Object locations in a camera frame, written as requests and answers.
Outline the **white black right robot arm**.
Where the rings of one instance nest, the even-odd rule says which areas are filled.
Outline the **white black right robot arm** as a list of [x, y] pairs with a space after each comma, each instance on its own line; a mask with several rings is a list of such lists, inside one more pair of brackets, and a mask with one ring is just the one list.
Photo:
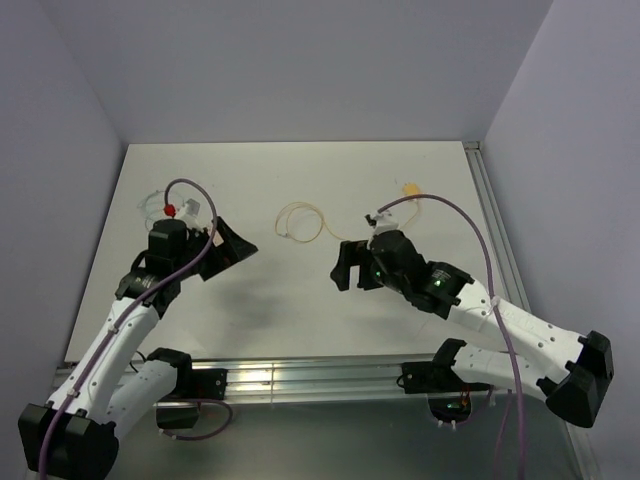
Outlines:
[[358, 268], [358, 288], [382, 287], [414, 308], [503, 343], [501, 351], [447, 339], [429, 361], [405, 362], [407, 394], [480, 391], [491, 386], [536, 398], [562, 420], [594, 425], [614, 377], [612, 345], [597, 331], [564, 330], [490, 294], [479, 280], [446, 263], [425, 260], [399, 230], [344, 241], [330, 273], [341, 291]]

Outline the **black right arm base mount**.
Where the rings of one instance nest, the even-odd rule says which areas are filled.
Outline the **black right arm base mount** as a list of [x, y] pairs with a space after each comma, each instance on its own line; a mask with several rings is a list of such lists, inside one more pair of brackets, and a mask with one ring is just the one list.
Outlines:
[[427, 396], [429, 411], [436, 424], [456, 427], [468, 422], [474, 410], [472, 395], [484, 393], [478, 407], [489, 405], [493, 387], [485, 383], [465, 383], [452, 372], [432, 361], [405, 362], [396, 385], [407, 395]]

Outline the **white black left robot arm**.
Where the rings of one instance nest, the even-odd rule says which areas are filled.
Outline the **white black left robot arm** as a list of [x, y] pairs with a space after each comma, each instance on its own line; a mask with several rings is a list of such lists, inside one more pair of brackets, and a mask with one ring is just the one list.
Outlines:
[[183, 281], [207, 281], [257, 251], [223, 219], [213, 231], [185, 220], [156, 221], [83, 358], [45, 404], [22, 411], [18, 429], [29, 469], [41, 478], [104, 479], [123, 438], [156, 402], [220, 402], [226, 376], [199, 378], [185, 352], [158, 348], [133, 377], [123, 376]]

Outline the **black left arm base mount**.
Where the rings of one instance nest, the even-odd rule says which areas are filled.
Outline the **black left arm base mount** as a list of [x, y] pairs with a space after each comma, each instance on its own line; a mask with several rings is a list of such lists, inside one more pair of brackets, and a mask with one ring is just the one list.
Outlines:
[[233, 409], [225, 402], [226, 369], [193, 370], [182, 386], [161, 398], [155, 407], [155, 421], [159, 429], [170, 432], [192, 430], [206, 416], [226, 428], [232, 421]]

